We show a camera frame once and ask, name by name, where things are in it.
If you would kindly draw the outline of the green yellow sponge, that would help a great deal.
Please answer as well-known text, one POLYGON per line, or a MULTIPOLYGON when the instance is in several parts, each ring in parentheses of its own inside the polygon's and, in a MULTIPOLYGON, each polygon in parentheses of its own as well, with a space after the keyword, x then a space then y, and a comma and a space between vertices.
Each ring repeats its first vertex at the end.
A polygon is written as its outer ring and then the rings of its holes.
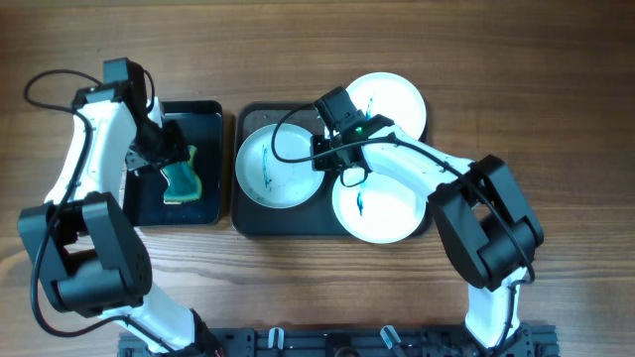
POLYGON ((162 168, 161 173, 168 183, 163 193, 164 204, 183 204, 200 199, 202 183, 194 170, 193 161, 197 148, 188 146, 190 158, 162 168))

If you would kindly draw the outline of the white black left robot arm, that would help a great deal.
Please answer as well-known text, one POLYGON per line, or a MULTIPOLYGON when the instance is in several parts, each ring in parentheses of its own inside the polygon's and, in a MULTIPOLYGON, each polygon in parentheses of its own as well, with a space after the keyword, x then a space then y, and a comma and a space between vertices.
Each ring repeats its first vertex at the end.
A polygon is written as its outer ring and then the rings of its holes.
POLYGON ((47 334, 74 338, 115 322, 153 354, 220 356, 222 344, 192 309, 152 278, 148 251, 116 193, 131 149, 154 166, 189 158, 175 130, 150 118, 145 80, 110 79, 79 90, 63 170, 18 229, 33 264, 32 314, 47 334))

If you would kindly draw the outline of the white plate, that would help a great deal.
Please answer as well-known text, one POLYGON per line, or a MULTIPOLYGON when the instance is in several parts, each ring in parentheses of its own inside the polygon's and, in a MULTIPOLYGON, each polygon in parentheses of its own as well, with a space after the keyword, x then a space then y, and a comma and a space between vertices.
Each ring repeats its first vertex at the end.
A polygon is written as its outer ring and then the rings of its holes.
MULTIPOLYGON (((393 121, 413 140, 427 141, 427 108, 417 87, 406 78, 391 72, 372 72, 352 81, 345 89, 370 121, 379 115, 393 121)), ((343 134, 368 139, 381 129, 380 124, 362 124, 343 134)))
POLYGON ((389 244, 411 236, 423 223, 426 201, 393 178, 348 169, 335 180, 331 202, 340 225, 354 237, 389 244))
POLYGON ((324 172, 310 162, 287 164, 273 155, 276 125, 256 130, 242 143, 236 158, 239 186, 256 203, 268 208, 290 208, 304 203, 320 188, 324 172))

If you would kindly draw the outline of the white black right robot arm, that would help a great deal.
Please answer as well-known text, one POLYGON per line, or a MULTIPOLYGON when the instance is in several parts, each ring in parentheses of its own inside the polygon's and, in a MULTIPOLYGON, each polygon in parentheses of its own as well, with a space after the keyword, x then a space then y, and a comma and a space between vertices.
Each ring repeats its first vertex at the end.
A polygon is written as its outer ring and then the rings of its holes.
POLYGON ((532 284, 544 231, 507 165, 488 155, 474 162, 443 153, 392 120, 354 114, 324 118, 328 138, 312 154, 319 168, 360 167, 421 196, 445 253, 468 284, 465 326, 492 355, 519 327, 518 293, 532 284))

